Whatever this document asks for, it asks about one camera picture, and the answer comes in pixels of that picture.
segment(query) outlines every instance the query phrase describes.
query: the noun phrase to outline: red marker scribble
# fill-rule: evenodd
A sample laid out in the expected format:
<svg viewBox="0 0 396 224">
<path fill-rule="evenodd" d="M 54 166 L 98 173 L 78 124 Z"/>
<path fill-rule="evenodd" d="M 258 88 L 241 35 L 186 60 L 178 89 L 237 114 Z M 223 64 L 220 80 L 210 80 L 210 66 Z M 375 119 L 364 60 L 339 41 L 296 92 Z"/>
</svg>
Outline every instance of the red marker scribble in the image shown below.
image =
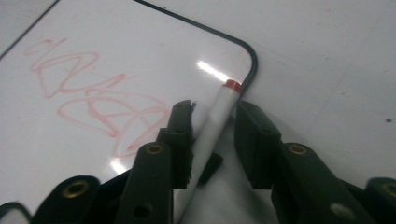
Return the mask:
<svg viewBox="0 0 396 224">
<path fill-rule="evenodd" d="M 114 138 L 113 152 L 116 157 L 125 158 L 134 155 L 141 145 L 150 139 L 155 139 L 155 133 L 169 116 L 166 104 L 156 97 L 145 94 L 112 91 L 112 88 L 129 79 L 126 74 L 120 74 L 82 87 L 73 86 L 73 83 L 76 84 L 77 82 L 72 82 L 72 79 L 84 76 L 84 71 L 94 66 L 100 56 L 99 53 L 93 51 L 51 56 L 66 40 L 66 38 L 58 42 L 49 39 L 43 40 L 24 52 L 26 56 L 39 55 L 30 67 L 30 71 L 37 74 L 45 97 L 51 99 L 58 93 L 82 92 L 85 95 L 83 98 L 63 103 L 57 111 L 58 115 L 78 126 Z M 52 77 L 54 72 L 57 73 L 57 77 L 60 77 L 55 82 Z M 138 108 L 134 105 L 134 102 L 126 100 L 131 96 L 138 98 L 139 102 L 149 102 L 151 106 Z M 108 113 L 105 108 L 98 106 L 101 103 L 122 108 L 123 112 Z M 72 115 L 67 112 L 68 108 L 77 109 L 80 113 Z M 97 123 L 92 124 L 89 120 L 82 118 L 80 115 L 83 114 L 97 121 Z M 124 118 L 127 121 L 122 124 L 114 122 L 115 119 L 119 118 Z M 141 131 L 135 139 L 131 139 L 130 136 L 127 136 L 127 133 L 133 130 L 137 122 L 142 123 L 145 130 Z M 128 143 L 126 147 L 121 145 L 122 142 Z"/>
</svg>

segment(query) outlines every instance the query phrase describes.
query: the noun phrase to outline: red marker tip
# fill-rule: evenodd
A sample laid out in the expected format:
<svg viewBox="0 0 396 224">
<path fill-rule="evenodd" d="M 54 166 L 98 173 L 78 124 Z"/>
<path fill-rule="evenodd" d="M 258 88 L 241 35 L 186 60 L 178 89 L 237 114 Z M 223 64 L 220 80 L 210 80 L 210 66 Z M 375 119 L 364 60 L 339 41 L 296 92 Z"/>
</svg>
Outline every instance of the red marker tip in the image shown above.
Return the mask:
<svg viewBox="0 0 396 224">
<path fill-rule="evenodd" d="M 230 89 L 232 89 L 232 90 L 234 90 L 234 91 L 236 91 L 238 93 L 241 93 L 241 90 L 242 90 L 241 84 L 239 84 L 237 81 L 232 80 L 232 79 L 228 79 L 225 82 L 224 86 L 228 87 L 228 88 L 230 88 Z"/>
</svg>

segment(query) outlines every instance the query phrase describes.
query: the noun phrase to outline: white marker barrel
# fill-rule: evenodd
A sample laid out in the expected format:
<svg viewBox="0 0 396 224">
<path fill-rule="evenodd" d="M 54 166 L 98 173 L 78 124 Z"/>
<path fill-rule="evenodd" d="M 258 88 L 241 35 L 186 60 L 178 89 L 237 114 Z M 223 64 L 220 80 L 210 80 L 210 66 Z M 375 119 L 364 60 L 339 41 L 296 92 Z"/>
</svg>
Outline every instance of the white marker barrel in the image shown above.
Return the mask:
<svg viewBox="0 0 396 224">
<path fill-rule="evenodd" d="M 233 107 L 239 98 L 241 85 L 234 80 L 227 80 L 221 87 L 216 100 L 210 108 L 207 119 L 199 132 L 192 152 L 194 158 L 191 167 L 191 180 L 186 189 L 175 190 L 174 194 L 174 223 L 178 223 L 195 187 L 204 170 L 215 144 L 217 143 L 224 125 L 230 117 Z"/>
</svg>

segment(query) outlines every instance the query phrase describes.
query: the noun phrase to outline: whiteboard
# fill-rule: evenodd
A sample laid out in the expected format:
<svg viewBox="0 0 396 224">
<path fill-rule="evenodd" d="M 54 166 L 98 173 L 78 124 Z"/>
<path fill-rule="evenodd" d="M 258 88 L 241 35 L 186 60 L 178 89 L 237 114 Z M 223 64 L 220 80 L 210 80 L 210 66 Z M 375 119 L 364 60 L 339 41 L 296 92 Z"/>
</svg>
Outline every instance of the whiteboard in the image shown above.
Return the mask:
<svg viewBox="0 0 396 224">
<path fill-rule="evenodd" d="M 195 131 L 247 49 L 131 0 L 56 5 L 0 61 L 0 203 L 34 212 L 73 175 L 132 167 L 172 105 L 197 103 Z"/>
</svg>

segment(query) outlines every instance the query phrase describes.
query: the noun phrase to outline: dry erase marker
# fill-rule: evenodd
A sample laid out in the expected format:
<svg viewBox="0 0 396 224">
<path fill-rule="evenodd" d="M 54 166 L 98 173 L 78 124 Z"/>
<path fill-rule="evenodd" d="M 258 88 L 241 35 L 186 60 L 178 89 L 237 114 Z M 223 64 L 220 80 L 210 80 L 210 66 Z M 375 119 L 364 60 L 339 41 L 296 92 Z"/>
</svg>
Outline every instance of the dry erase marker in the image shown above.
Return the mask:
<svg viewBox="0 0 396 224">
<path fill-rule="evenodd" d="M 224 125 L 230 117 L 233 107 L 239 98 L 241 85 L 234 80 L 227 80 L 221 86 L 219 93 L 212 105 L 202 130 L 199 132 L 192 152 L 194 159 L 191 167 L 191 181 L 186 189 L 175 190 L 174 197 L 174 223 L 178 223 L 192 193 L 198 183 L 202 171 L 212 154 Z"/>
</svg>

